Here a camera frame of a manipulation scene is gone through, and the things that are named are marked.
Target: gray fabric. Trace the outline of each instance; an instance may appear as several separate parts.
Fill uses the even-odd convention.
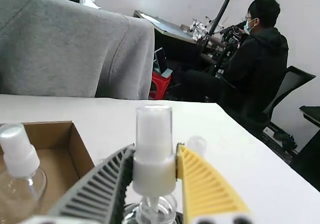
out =
[[[0,93],[148,98],[148,21],[68,0],[0,0],[0,14]]]

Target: laptop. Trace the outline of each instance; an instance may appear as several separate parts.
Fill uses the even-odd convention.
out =
[[[168,68],[166,61],[166,54],[163,48],[160,48],[154,52],[153,58],[153,71],[160,74],[163,78],[169,78],[172,74],[172,70]]]

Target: desk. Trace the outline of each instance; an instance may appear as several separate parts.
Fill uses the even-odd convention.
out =
[[[148,15],[140,10],[134,11],[134,17],[144,18],[149,20],[153,25],[156,31],[159,33],[166,35],[168,37],[172,37],[175,39],[179,39],[185,42],[189,42],[192,44],[196,44],[197,42],[193,40],[192,34],[184,32],[178,25],[174,23],[167,22],[158,17],[154,17]]]
[[[320,107],[301,107],[304,118],[320,127]],[[307,143],[291,163],[301,176],[320,191],[320,131]]]
[[[206,160],[242,196],[257,224],[320,223],[320,193],[213,103],[0,95],[0,123],[73,120],[97,165],[135,142],[135,108],[151,103],[172,106],[173,143],[207,139]],[[181,183],[174,194],[182,211]],[[129,188],[127,203],[138,200]]]
[[[185,33],[176,24],[145,14],[140,10],[134,11],[133,16],[145,18],[154,25],[155,49],[164,48],[168,60],[179,61],[191,67],[195,65],[199,49],[191,34]]]

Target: cardboard box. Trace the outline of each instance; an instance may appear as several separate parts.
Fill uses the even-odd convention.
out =
[[[46,214],[94,164],[72,122],[24,123],[24,127],[47,177],[40,211]],[[0,148],[0,170],[5,168],[2,154]]]

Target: black hair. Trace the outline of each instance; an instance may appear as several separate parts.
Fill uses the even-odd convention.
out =
[[[260,19],[263,28],[274,27],[280,11],[280,5],[276,0],[255,0],[248,9],[252,18]]]

